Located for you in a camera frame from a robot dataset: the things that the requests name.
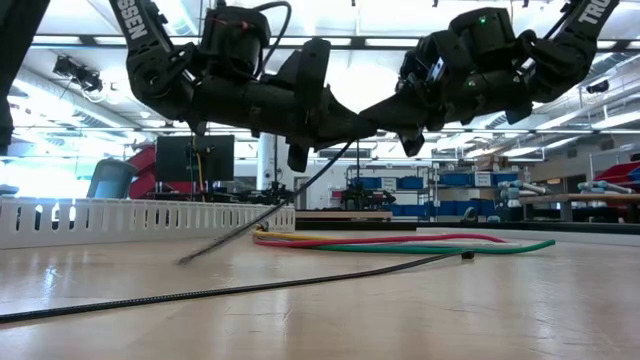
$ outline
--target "wooden floor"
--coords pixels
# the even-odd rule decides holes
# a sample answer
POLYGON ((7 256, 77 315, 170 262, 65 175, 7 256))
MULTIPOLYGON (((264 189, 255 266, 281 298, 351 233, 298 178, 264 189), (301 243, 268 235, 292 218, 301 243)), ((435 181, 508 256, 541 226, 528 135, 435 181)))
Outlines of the wooden floor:
MULTIPOLYGON (((270 249, 244 238, 186 268, 173 264, 200 244, 0 251, 0 313, 418 258, 270 249)), ((0 325, 0 358, 640 359, 639 334, 640 247, 561 243, 375 278, 0 325)))

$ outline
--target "green cable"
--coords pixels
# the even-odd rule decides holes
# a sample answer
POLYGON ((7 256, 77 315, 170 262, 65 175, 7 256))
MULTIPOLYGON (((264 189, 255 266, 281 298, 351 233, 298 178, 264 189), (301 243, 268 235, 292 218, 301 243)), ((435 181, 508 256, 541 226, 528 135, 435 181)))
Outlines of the green cable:
MULTIPOLYGON (((464 250, 471 250, 478 254, 493 254, 493 255, 511 255, 520 254, 530 251, 536 251, 544 249, 546 247, 555 245, 555 240, 543 241, 539 244, 523 246, 519 248, 469 248, 464 250)), ((398 246, 398 245, 323 245, 313 246, 310 249, 326 250, 326 251, 350 251, 350 252, 368 252, 368 253, 387 253, 387 254, 448 254, 456 251, 460 251, 460 248, 446 248, 446 247, 422 247, 422 246, 398 246)))

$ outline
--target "red cable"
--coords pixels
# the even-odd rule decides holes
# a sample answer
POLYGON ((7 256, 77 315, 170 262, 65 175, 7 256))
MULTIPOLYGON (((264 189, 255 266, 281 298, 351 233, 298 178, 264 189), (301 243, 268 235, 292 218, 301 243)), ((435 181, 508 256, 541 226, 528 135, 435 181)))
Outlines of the red cable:
POLYGON ((455 240, 455 239, 474 239, 474 240, 488 240, 495 243, 506 243, 502 239, 482 234, 444 234, 444 235, 422 235, 422 236, 394 236, 394 237, 381 237, 381 238, 357 238, 357 239, 337 239, 335 241, 318 241, 318 240, 304 240, 304 241, 273 241, 264 240, 263 237, 253 236, 253 242, 258 245, 273 246, 273 247, 312 247, 323 245, 352 245, 352 244, 375 244, 375 243, 398 243, 398 242, 411 242, 411 241, 439 241, 439 240, 455 240))

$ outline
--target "white perforated barrier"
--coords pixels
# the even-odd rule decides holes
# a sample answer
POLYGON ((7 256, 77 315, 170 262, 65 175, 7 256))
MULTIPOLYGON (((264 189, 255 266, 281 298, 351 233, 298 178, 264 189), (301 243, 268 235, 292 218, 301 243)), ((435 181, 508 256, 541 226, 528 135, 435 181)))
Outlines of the white perforated barrier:
MULTIPOLYGON (((109 242, 213 239, 269 207, 151 200, 0 197, 0 249, 109 242)), ((295 210, 267 221, 293 232, 295 210)))

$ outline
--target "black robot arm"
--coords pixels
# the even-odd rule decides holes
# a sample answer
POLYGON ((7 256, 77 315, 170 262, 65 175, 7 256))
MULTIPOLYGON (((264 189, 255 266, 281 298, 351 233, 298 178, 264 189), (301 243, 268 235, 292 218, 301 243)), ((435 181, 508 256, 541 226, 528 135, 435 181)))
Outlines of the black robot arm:
POLYGON ((503 110, 510 123, 529 116, 532 101, 553 101, 584 79, 619 0, 572 1, 541 39, 531 30, 516 37, 505 9, 459 15, 448 30, 421 38, 406 53, 394 96, 358 115, 324 86, 331 50, 325 40, 306 42, 277 74, 256 76, 271 36, 261 9, 218 6, 207 12, 200 45, 173 46, 151 0, 110 2, 139 100, 198 134, 211 121, 285 136, 289 165, 302 171, 310 147, 366 138, 378 129, 397 132, 413 156, 424 128, 438 131, 503 110), (522 69, 527 59, 534 64, 522 69))

